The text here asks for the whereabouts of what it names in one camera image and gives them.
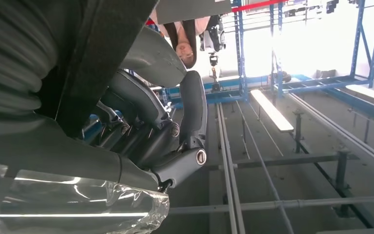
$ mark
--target blue steel frame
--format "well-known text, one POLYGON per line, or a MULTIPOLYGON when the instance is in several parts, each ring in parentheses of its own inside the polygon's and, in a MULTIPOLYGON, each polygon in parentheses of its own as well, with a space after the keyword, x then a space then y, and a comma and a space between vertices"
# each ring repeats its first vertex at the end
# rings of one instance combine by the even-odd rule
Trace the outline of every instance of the blue steel frame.
MULTIPOLYGON (((274 5, 270 5, 270 33, 272 35, 272 39, 275 36, 274 33, 274 23, 275 23, 275 16, 274 16, 274 5)), ((278 3, 278 27, 279 27, 279 34, 278 34, 278 41, 281 42, 281 29, 283 26, 283 2, 278 3)), ((282 83, 283 83, 283 72, 281 69, 281 59, 280 59, 280 52, 278 52, 277 47, 272 45, 272 72, 270 74, 270 87, 271 90, 274 90, 274 79, 273 79, 273 73, 275 70, 278 73, 277 77, 277 86, 278 86, 278 96, 281 97, 283 94, 283 89, 282 89, 282 83)))
MULTIPOLYGON (((233 0, 233 7, 242 6, 241 0, 233 0)), ((244 61, 244 29, 243 29, 243 13, 242 11, 234 13, 234 29, 236 35, 236 53, 237 53, 237 69, 239 72, 240 95, 243 100, 248 101, 247 76, 244 61)))
MULTIPOLYGON (((272 67, 274 66, 275 62, 276 62, 276 66, 277 66, 277 70, 278 70, 278 84, 272 84, 277 90, 278 90, 278 94, 279 96, 283 93, 296 93, 296 92, 306 92, 306 91, 312 91, 312 90, 317 90, 317 89, 329 89, 329 88, 335 88, 335 87, 344 87, 346 85, 350 85, 350 84, 369 84, 369 88, 372 88, 373 86, 373 83, 374 83, 374 50, 373 50, 373 53, 372 53, 372 57, 371 57, 371 53, 370 53, 370 50, 369 50, 369 47, 368 47, 368 42, 366 40, 366 37, 365 37, 365 32, 364 32, 364 28, 363 28, 363 25, 362 25, 362 20, 363 20, 363 12, 364 12, 364 9, 365 9, 365 0, 360 0, 359 1, 359 11, 358 11, 358 18, 357 18, 357 26, 356 26, 356 33, 355 33, 355 44, 354 44, 354 51, 353 51, 353 56, 352 56, 352 66, 351 66, 351 72, 350 72, 350 75, 349 77, 335 77, 335 79, 338 79, 340 80, 338 83, 332 83, 332 84, 321 84, 321 85, 314 85, 314 86, 308 86, 309 83, 301 83, 303 84, 304 87, 299 87, 299 88, 296 88, 296 89, 283 89, 283 85, 281 83, 281 75, 280 75, 280 54, 278 55, 278 53, 274 53, 274 56, 275 56, 275 59, 276 60, 272 60, 272 67), (357 55, 358 55, 358 50, 359 50, 359 41, 360 41, 360 37, 362 35, 362 39, 363 39, 363 42, 364 42, 364 47, 365 47, 365 52, 366 52, 366 56, 367 56, 367 59, 368 59, 368 63, 369 63, 369 67, 370 67, 370 71, 369 71, 369 75, 368 76, 362 76, 362 75, 358 75, 356 74, 356 62, 357 62, 357 55)), ((270 6, 270 23, 271 23, 271 31, 273 31, 273 26, 272 26, 272 23, 274 22, 273 21, 273 7, 270 6)), ((279 5, 279 29, 281 29, 281 7, 279 5)))
MULTIPOLYGON (((241 0, 232 0, 231 4, 233 7, 241 6, 241 0)), ((271 79, 270 79, 270 88, 272 91, 277 89, 278 96, 282 96, 283 93, 296 93, 296 92, 306 92, 306 91, 312 91, 312 90, 320 90, 320 89, 329 89, 329 88, 337 88, 337 87, 344 87, 346 85, 350 84, 369 84, 369 87, 372 87, 373 81, 374 81, 374 50, 372 52, 372 56, 368 47, 368 43, 365 37, 364 28, 362 26, 362 19, 363 19, 363 12, 364 12, 364 5, 365 0, 359 1, 359 11, 358 11, 358 20, 357 20, 357 26, 356 26, 356 34, 355 34, 355 45, 354 45, 354 51, 353 51, 353 57, 352 57, 352 66, 351 66, 351 73, 349 76, 343 76, 343 77, 335 77, 331 79, 336 79, 337 83, 322 83, 320 85, 313 85, 309 86, 311 82, 308 81, 302 81, 300 82, 299 87, 297 88, 290 88, 290 89, 284 89, 285 87, 290 87, 290 85, 283 84, 283 73, 282 73, 282 67, 281 67, 281 58, 280 58, 280 49, 275 48, 272 46, 272 71, 271 71, 271 79), (357 55, 358 55, 358 49, 359 49, 359 41, 360 37, 362 35, 362 39, 365 45, 365 51, 366 56, 368 59, 368 63, 370 66, 370 71, 368 76, 362 76, 355 74, 356 71, 356 62, 357 62, 357 55), (275 84, 273 77, 273 72, 277 71, 278 77, 277 77, 277 83, 275 84)), ((278 3, 278 13, 277 13, 277 25, 279 28, 278 34, 276 37, 278 37, 280 41, 281 37, 281 31, 282 31, 282 20, 283 20, 283 3, 278 3)), ((236 36, 236 52, 237 52, 237 67, 238 67, 238 73, 239 73, 239 93, 235 91, 231 91, 231 95, 237 96, 242 98, 242 100, 248 101, 248 77, 246 76, 245 72, 245 57, 244 57, 244 42, 243 42, 243 14, 242 12, 235 12, 234 13, 234 22, 235 22, 235 36, 236 36)), ((270 5, 270 32, 271 36, 274 36, 274 25, 275 25, 275 11, 274 11, 274 5, 270 5)), ((162 96, 163 96, 163 102, 172 101, 170 96, 170 90, 172 89, 163 89, 162 90, 162 96)), ((226 97, 219 97, 217 95, 208 95, 207 101, 210 103, 214 102, 226 102, 229 98, 226 97)), ((179 101, 178 99, 174 100, 174 104, 176 104, 179 101)))

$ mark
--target blue metal rack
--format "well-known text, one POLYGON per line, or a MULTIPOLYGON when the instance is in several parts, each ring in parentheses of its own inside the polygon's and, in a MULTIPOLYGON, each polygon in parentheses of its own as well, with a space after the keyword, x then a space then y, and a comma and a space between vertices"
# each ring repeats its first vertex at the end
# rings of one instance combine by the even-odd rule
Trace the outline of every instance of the blue metal rack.
MULTIPOLYGON (((353 57, 352 57, 352 66, 351 66, 351 72, 348 76, 342 76, 342 77, 334 77, 334 78, 322 78, 322 79, 315 79, 315 80, 307 80, 307 81, 301 81, 301 82, 294 82, 294 83, 281 83, 281 75, 280 75, 280 63, 278 63, 279 59, 278 55, 275 54, 276 58, 276 65, 278 70, 278 84, 274 84, 274 87, 277 89, 279 96, 283 93, 296 93, 296 92, 305 92, 305 91, 312 91, 312 90, 318 90, 318 89, 329 89, 329 88, 336 88, 336 87, 344 87, 346 85, 351 84, 369 84, 369 87, 372 88, 374 83, 374 50, 371 57, 371 54, 369 52, 368 43, 365 37, 363 25, 362 25, 362 19, 363 19, 363 12, 365 9, 365 0, 359 1, 359 13, 357 18, 357 26, 356 26, 356 35, 355 35, 355 45, 354 45, 354 51, 353 51, 353 57), (368 63, 370 67, 369 75, 361 76, 357 75, 356 72, 356 62, 357 62, 357 55, 359 50, 359 40, 362 35, 362 39, 365 45, 365 51, 368 58, 368 63)), ((273 8, 270 7, 270 13, 272 15, 273 8)), ((279 7, 279 29, 281 28, 280 23, 280 7, 279 7)))
MULTIPOLYGON (((242 5, 240 0, 232 0, 231 4, 233 7, 240 7, 242 5)), ((333 77, 333 78, 320 78, 320 79, 303 79, 300 82, 283 83, 283 74, 281 67, 281 54, 280 49, 277 47, 272 47, 272 68, 270 74, 270 89, 271 91, 277 90, 277 95, 280 97, 282 94, 286 93, 298 93, 307 92, 312 90, 330 89, 337 87, 344 87, 346 85, 352 84, 369 84, 372 87, 374 80, 374 50, 371 52, 369 50, 367 40, 365 37, 362 19, 363 12, 365 9, 365 0, 359 1, 358 6, 358 20, 355 34, 355 45, 352 57, 352 67, 351 73, 348 76, 333 77), (368 76, 362 76, 355 73, 356 71, 356 61, 359 49, 359 41, 362 36, 367 59, 370 66, 370 72, 368 76), (277 83, 273 79, 273 73, 277 72, 277 83)), ((283 25, 283 3, 277 4, 278 10, 276 11, 277 16, 275 16, 274 5, 270 5, 270 32, 271 36, 276 36, 280 41, 282 25, 283 25), (274 25, 278 25, 278 34, 275 35, 274 25)), ((229 86, 224 86, 225 89, 219 94, 213 94, 207 92, 207 102, 217 103, 217 102, 230 102, 234 100, 245 100, 248 101, 249 85, 254 87, 254 80, 248 78, 245 72, 245 56, 244 56, 244 43, 243 43, 243 14, 242 12, 234 13, 234 26, 235 26, 235 36, 236 36, 236 52, 237 52, 237 67, 239 78, 237 80, 232 80, 228 82, 229 86)), ((178 92, 178 88, 163 89, 161 92, 162 101, 172 101, 175 106, 180 108, 179 96, 174 97, 174 92, 178 92)))

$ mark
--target person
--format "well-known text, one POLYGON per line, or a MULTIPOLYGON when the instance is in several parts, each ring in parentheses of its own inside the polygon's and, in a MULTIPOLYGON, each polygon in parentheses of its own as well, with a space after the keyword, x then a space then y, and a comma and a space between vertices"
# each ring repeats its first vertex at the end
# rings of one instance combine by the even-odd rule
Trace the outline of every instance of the person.
MULTIPOLYGON (((209 37, 211 39, 212 45, 208 46, 206 43, 206 47, 211 47, 215 52, 219 52, 221 49, 226 48, 226 44, 224 41, 224 27, 222 22, 221 15, 214 15, 210 17, 210 20, 208 21, 206 30, 208 31, 209 37)), ((204 51, 204 33, 200 34, 200 51, 204 51)))
POLYGON ((197 60, 196 36, 202 34, 210 17, 185 20, 174 23, 158 24, 157 12, 154 9, 150 19, 158 26, 165 37, 169 37, 171 45, 187 69, 192 68, 197 60))

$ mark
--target shelving rack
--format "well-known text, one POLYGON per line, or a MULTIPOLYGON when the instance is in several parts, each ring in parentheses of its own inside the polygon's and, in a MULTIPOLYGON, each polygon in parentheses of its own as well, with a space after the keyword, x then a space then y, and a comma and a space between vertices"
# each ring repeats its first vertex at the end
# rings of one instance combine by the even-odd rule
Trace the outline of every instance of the shelving rack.
MULTIPOLYGON (((282 15, 283 15, 283 1, 280 0, 271 0, 268 1, 271 3, 269 7, 270 12, 270 29, 271 34, 274 34, 274 25, 275 25, 275 17, 274 13, 276 12, 274 9, 273 4, 278 5, 277 11, 277 25, 279 29, 279 37, 281 34, 282 29, 282 15)), ((268 129, 263 124, 261 120, 260 114, 258 114, 255 109, 253 108, 253 104, 249 102, 248 91, 249 86, 255 82, 267 81, 268 76, 258 77, 258 78, 248 78, 245 72, 245 65, 244 65, 244 44, 243 44, 243 14, 240 11, 234 10, 237 8, 241 8, 242 3, 239 0, 232 1, 233 12, 234 12, 234 27, 235 27, 235 36, 236 36, 236 51, 237 51, 237 65, 238 65, 238 74, 239 79, 236 80, 226 80, 221 81, 222 86, 238 86, 237 90, 225 90, 219 93, 208 93, 207 103, 208 104, 215 104, 215 109, 217 111, 217 122, 219 126, 219 134, 220 134, 220 147, 223 157, 223 164, 221 165, 223 168, 223 173, 225 176, 225 185, 226 185, 226 194, 228 202, 225 205, 210 205, 210 206, 196 206, 196 207, 172 207, 170 208, 169 215, 175 214, 210 214, 210 213, 218 213, 218 212, 225 212, 229 213, 230 218, 230 227, 231 233, 233 234, 244 234, 246 232, 243 222, 243 215, 242 211, 250 211, 250 210, 267 210, 267 209, 279 209, 282 215, 283 221, 287 228, 289 234, 293 234, 294 230, 292 227, 289 218, 287 217, 286 210, 289 208, 301 208, 306 206, 330 206, 330 205, 340 205, 337 207, 336 211, 340 217, 348 217, 348 210, 350 209, 356 217, 364 224, 366 228, 374 228, 374 218, 371 214, 366 210, 366 208, 362 205, 363 203, 374 203, 374 196, 370 197, 354 197, 354 195, 350 192, 349 185, 345 182, 345 170, 346 164, 348 160, 356 160, 362 159, 369 163, 369 165, 374 166, 374 149, 370 146, 365 144, 363 141, 357 139, 354 135, 350 134, 348 131, 344 130, 336 123, 332 122, 329 118, 324 116, 322 113, 315 110, 313 107, 308 105, 304 102, 301 98, 297 97, 295 94, 289 94, 287 97, 295 101, 305 112, 309 113, 313 118, 318 120, 323 126, 325 126, 328 130, 335 133, 336 136, 342 136, 342 142, 349 147, 351 150, 350 152, 341 150, 338 152, 333 152, 331 154, 321 154, 315 153, 313 154, 308 149, 309 147, 306 145, 305 141, 302 140, 303 137, 300 133, 301 128, 301 115, 303 111, 295 111, 296 116, 296 127, 295 132, 290 133, 290 136, 294 139, 296 143, 296 150, 295 154, 290 155, 283 155, 277 144, 275 143, 274 139, 271 137, 268 129), (249 142, 254 144, 254 148, 256 149, 257 160, 250 159, 246 161, 235 161, 235 165, 233 165, 232 155, 230 152, 230 146, 228 141, 228 135, 225 127, 225 120, 224 120, 224 113, 221 103, 223 102, 236 102, 238 109, 240 110, 241 118, 242 118, 242 125, 243 125, 243 144, 244 148, 247 151, 247 146, 249 142), (241 110, 240 104, 238 101, 244 101, 242 104, 248 104, 255 116, 260 121, 260 124, 264 127, 264 130, 269 135, 270 139, 274 142, 276 148, 280 152, 281 156, 278 159, 263 159, 262 155, 260 154, 259 148, 257 143, 252 135, 252 131, 247 124, 245 116, 241 110), (319 165, 320 162, 329 162, 329 161, 337 161, 337 173, 335 176, 327 174, 319 165), (315 200, 281 200, 275 185, 273 184, 270 175, 267 171, 267 167, 269 166, 278 166, 278 165, 295 165, 295 164, 303 164, 303 163, 313 163, 319 172, 327 179, 329 184, 333 187, 333 189, 340 195, 340 198, 332 198, 332 199, 315 199, 315 200), (240 168, 254 168, 254 167, 263 167, 263 171, 265 176, 268 178, 268 182, 270 185, 270 189, 272 190, 273 194, 275 195, 275 201, 269 202, 255 202, 255 203, 240 203, 240 198, 237 191, 237 183, 235 179, 235 170, 239 170, 240 168)), ((366 38, 363 32, 362 26, 362 18, 363 18, 363 11, 364 7, 364 0, 360 1, 359 3, 359 13, 358 13, 358 22, 356 28, 356 35, 355 35, 355 46, 353 52, 353 59, 352 59, 352 67, 351 73, 348 76, 343 77, 335 77, 335 78, 323 78, 323 79, 310 79, 303 75, 293 75, 293 77, 299 78, 300 82, 293 82, 293 83, 282 83, 282 70, 281 70, 281 59, 280 59, 280 51, 275 50, 272 48, 272 71, 270 76, 273 77, 273 72, 278 72, 278 82, 275 84, 274 82, 270 83, 271 92, 281 96, 285 93, 296 93, 296 92, 305 92, 311 90, 329 90, 332 91, 335 87, 343 87, 346 85, 351 84, 369 84, 372 86, 373 79, 374 79, 374 51, 372 57, 370 56, 369 48, 366 42, 366 38), (356 61, 357 61, 357 52, 359 46, 359 39, 360 35, 362 35, 365 50, 368 57, 368 62, 370 65, 370 73, 368 77, 358 76, 355 74, 356 70, 356 61)), ((205 89, 208 90, 210 87, 208 84, 205 84, 205 89)), ((166 95, 166 99, 174 102, 174 107, 176 109, 182 108, 179 105, 179 97, 172 97, 172 95, 177 94, 179 92, 178 88, 171 88, 166 89, 163 92, 163 95, 166 95)), ((361 102, 357 100, 357 98, 351 98, 350 103, 352 106, 360 106, 356 105, 356 103, 361 102)), ((211 170, 219 170, 220 165, 206 165, 205 168, 209 171, 211 170)))

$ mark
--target metal rail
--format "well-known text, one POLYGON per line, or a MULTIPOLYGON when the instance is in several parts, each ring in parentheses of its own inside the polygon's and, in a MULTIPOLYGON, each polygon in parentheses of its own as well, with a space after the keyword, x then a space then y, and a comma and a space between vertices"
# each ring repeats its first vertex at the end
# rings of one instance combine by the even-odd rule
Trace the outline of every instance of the metal rail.
POLYGON ((231 159, 230 145, 228 143, 227 131, 224 122, 224 114, 221 104, 216 104, 219 122, 220 145, 223 156, 224 176, 226 182, 228 211, 230 214, 231 232, 233 234, 244 234, 243 215, 240 206, 239 193, 237 191, 236 177, 234 175, 233 162, 231 159))
MULTIPOLYGON (((266 174, 267 180, 269 181, 270 189, 271 189, 272 192, 273 192, 273 195, 274 195, 274 197, 275 197, 275 200, 276 200, 276 201, 280 201, 279 193, 277 192, 277 189, 276 189, 276 187, 275 187, 275 185, 274 185, 274 183, 273 183, 273 180, 272 180, 272 178, 270 177, 269 171, 267 170, 267 167, 266 167, 266 165, 265 165, 265 163, 264 163, 264 161, 263 161, 263 157, 262 157, 262 155, 261 155, 261 153, 260 153, 260 150, 259 150, 259 148, 258 148, 258 146, 257 146, 257 144, 256 144, 256 141, 254 140, 253 134, 252 134, 251 131, 250 131, 250 127, 249 127, 249 125, 247 124, 246 118, 245 118, 244 115, 243 115, 243 111, 242 111, 242 109, 240 108, 239 102, 236 101, 236 103, 237 103, 237 106, 238 106, 238 108, 239 108, 240 114, 242 115, 242 118, 243 118, 244 124, 246 125, 247 130, 249 131, 249 135, 250 135, 250 137, 252 138, 253 144, 254 144, 254 146, 255 146, 255 148, 256 148, 257 154, 258 154, 259 159, 260 159, 260 163, 261 163, 261 165, 262 165, 262 167, 263 167, 263 171, 264 171, 264 173, 266 174)), ((283 220, 284 220, 284 223, 285 223, 285 225, 286 225, 286 228, 287 228, 288 232, 289 232, 290 234, 294 234, 294 232, 293 232, 293 228, 292 228, 292 224, 290 223, 289 217, 287 216, 287 213, 286 213, 286 211, 284 210, 284 206, 279 205, 279 210, 280 210, 280 213, 281 213, 281 215, 282 215, 282 217, 283 217, 283 220)))
POLYGON ((324 114, 313 108, 307 102, 296 96, 295 94, 288 94, 288 96, 295 101, 300 107, 306 110, 314 118, 316 118, 321 124, 327 129, 336 133, 338 138, 359 158, 367 161, 368 164, 374 166, 374 149, 337 125, 335 122, 330 120, 324 114))
MULTIPOLYGON (((280 201, 266 201, 253 202, 241 204, 243 211, 258 211, 271 210, 279 207, 285 208, 303 208, 312 206, 330 206, 330 205, 347 205, 359 203, 374 203, 374 196, 365 197, 347 197, 347 198, 328 198, 328 199, 311 199, 311 200, 280 200, 280 201)), ((208 214, 228 212, 227 205, 214 206, 191 206, 191 207, 176 207, 170 208, 170 215, 185 215, 185 214, 208 214)))

